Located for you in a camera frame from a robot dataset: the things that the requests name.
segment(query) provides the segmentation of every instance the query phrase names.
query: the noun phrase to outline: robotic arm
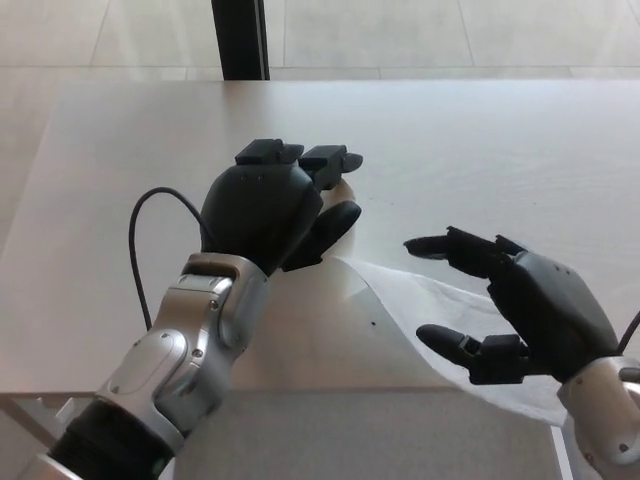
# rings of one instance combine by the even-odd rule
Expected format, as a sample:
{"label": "robotic arm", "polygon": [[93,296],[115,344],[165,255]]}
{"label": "robotic arm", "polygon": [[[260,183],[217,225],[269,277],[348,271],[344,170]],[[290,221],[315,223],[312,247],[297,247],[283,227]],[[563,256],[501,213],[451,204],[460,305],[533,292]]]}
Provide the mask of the robotic arm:
{"label": "robotic arm", "polygon": [[262,314],[268,277],[321,262],[360,215],[349,201],[318,213],[320,192],[362,157],[340,145],[302,152],[256,140],[214,182],[202,208],[202,253],[167,290],[153,327],[22,480],[157,479],[219,408]]}
{"label": "robotic arm", "polygon": [[476,385],[551,375],[589,464],[604,480],[640,480],[640,362],[622,356],[608,318],[574,270],[500,235],[490,242],[453,227],[405,246],[488,279],[491,299],[517,332],[478,341],[424,325],[416,333],[427,347],[469,370]]}

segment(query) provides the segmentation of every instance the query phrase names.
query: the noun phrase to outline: white paper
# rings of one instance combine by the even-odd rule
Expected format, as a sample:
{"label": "white paper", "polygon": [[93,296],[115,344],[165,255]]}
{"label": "white paper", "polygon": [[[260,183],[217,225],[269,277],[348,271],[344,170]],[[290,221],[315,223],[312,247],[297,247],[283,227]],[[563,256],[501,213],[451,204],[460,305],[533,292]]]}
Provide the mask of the white paper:
{"label": "white paper", "polygon": [[440,357],[416,337],[416,329],[427,323],[442,325],[480,340],[487,335],[514,333],[489,298],[421,275],[349,258],[340,260],[360,275],[413,347],[444,378],[500,408],[562,426],[567,412],[556,397],[560,384],[553,378],[526,377],[518,385],[472,385],[467,370]]}

